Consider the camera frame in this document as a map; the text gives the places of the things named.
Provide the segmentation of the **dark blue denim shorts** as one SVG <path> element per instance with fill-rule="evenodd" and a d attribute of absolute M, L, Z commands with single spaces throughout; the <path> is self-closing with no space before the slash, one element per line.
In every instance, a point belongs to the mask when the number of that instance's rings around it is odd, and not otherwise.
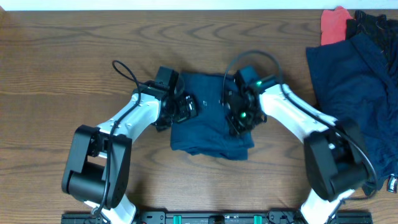
<path fill-rule="evenodd" d="M 245 161 L 248 149 L 254 147 L 250 133 L 233 136 L 229 133 L 227 112 L 221 104 L 223 87 L 236 91 L 233 77 L 204 73 L 182 73 L 185 93 L 193 95 L 198 115 L 180 124 L 172 125 L 170 147 L 191 155 Z"/>

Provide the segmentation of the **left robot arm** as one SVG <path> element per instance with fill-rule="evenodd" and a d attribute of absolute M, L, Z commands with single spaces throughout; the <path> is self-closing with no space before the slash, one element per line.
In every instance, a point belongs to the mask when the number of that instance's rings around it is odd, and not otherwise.
<path fill-rule="evenodd" d="M 62 190 L 92 208 L 66 213 L 62 223 L 134 223 L 136 206 L 126 195 L 134 141 L 150 125 L 158 131 L 198 114 L 195 98 L 172 86 L 148 81 L 109 120 L 81 125 L 73 135 Z"/>

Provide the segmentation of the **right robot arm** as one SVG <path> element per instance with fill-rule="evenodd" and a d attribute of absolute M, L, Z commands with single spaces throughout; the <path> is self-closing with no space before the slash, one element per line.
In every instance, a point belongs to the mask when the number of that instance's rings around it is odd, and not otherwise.
<path fill-rule="evenodd" d="M 367 213 L 338 212 L 357 188 L 376 176 L 356 123 L 323 114 L 275 77 L 238 72 L 233 80 L 237 89 L 223 91 L 231 134 L 246 134 L 270 116 L 303 143 L 311 191 L 295 215 L 270 213 L 269 223 L 371 223 Z"/>

